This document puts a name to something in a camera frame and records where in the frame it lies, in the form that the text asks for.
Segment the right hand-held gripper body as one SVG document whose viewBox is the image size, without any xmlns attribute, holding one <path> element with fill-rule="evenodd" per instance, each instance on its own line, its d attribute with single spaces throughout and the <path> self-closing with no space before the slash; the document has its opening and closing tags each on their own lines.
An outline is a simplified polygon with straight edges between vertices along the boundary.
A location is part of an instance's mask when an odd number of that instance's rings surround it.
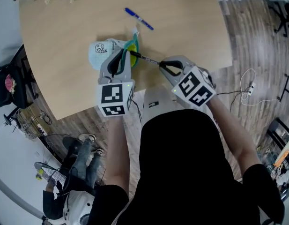
<svg viewBox="0 0 289 225">
<path fill-rule="evenodd" d="M 193 107 L 202 107 L 216 94 L 207 73 L 197 66 L 193 66 L 171 91 Z"/>
</svg>

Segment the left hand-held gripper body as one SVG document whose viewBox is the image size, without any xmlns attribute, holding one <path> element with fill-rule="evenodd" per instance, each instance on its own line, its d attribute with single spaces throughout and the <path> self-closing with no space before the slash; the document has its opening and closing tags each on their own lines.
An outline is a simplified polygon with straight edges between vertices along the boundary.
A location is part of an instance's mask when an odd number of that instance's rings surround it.
<svg viewBox="0 0 289 225">
<path fill-rule="evenodd" d="M 96 100 L 104 117 L 123 116 L 129 112 L 134 84 L 133 79 L 120 80 L 107 76 L 98 79 Z"/>
</svg>

